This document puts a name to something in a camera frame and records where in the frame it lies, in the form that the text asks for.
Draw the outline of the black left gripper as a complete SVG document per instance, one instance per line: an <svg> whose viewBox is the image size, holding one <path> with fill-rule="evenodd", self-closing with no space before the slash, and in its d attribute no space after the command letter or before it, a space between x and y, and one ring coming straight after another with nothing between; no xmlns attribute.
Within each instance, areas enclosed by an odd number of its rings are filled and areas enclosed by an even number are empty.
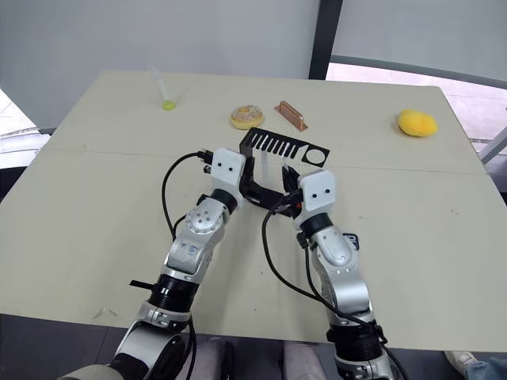
<svg viewBox="0 0 507 380"><path fill-rule="evenodd" d="M197 152L197 157L204 163L203 171L206 174L210 174L212 171L213 155L214 153L210 150L200 150ZM246 184L254 182L254 167L255 167L255 158L253 156L247 157L245 167Z"/></svg>

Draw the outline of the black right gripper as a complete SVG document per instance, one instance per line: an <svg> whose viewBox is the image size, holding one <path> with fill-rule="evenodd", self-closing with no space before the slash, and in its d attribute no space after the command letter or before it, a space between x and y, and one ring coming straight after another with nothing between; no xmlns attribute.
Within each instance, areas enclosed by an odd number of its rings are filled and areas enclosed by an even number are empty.
<svg viewBox="0 0 507 380"><path fill-rule="evenodd" d="M276 208L276 213L296 218L302 211L303 190L298 185L299 173L292 167L282 167L282 181L286 193Z"/></svg>

